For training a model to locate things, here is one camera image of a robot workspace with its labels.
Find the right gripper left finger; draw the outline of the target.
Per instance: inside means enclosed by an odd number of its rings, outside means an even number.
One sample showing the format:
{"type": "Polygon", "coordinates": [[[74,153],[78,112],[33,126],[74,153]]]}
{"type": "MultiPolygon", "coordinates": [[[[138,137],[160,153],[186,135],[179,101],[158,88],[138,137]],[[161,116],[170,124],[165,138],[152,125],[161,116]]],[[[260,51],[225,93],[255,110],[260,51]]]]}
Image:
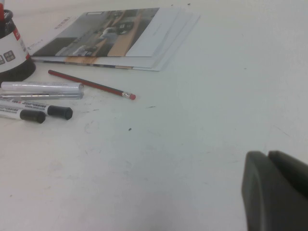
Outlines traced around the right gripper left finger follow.
{"type": "Polygon", "coordinates": [[[242,197],[249,231],[306,231],[308,184],[292,184],[268,154],[246,154],[242,197]]]}

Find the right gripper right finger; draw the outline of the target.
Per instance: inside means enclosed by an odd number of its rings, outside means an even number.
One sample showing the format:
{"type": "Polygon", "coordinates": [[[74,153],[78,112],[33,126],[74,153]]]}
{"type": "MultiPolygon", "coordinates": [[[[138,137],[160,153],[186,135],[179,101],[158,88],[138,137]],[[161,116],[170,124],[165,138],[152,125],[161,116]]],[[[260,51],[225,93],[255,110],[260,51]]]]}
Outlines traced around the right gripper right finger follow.
{"type": "Polygon", "coordinates": [[[308,183],[308,165],[304,162],[280,151],[270,151],[268,157],[290,183],[308,183]]]}

